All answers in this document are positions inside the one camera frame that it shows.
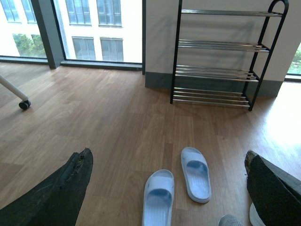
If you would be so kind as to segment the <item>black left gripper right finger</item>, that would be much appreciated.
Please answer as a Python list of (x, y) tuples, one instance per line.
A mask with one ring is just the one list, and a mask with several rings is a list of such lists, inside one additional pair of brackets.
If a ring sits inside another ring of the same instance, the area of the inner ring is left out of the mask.
[(266, 226), (299, 226), (301, 181), (252, 150), (246, 154), (245, 168), (254, 205), (250, 219)]

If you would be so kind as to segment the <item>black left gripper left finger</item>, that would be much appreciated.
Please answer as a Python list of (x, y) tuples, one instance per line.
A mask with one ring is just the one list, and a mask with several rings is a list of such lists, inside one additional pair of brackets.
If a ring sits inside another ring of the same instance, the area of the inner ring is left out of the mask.
[(0, 210), (2, 226), (74, 226), (93, 168), (85, 148), (58, 170)]

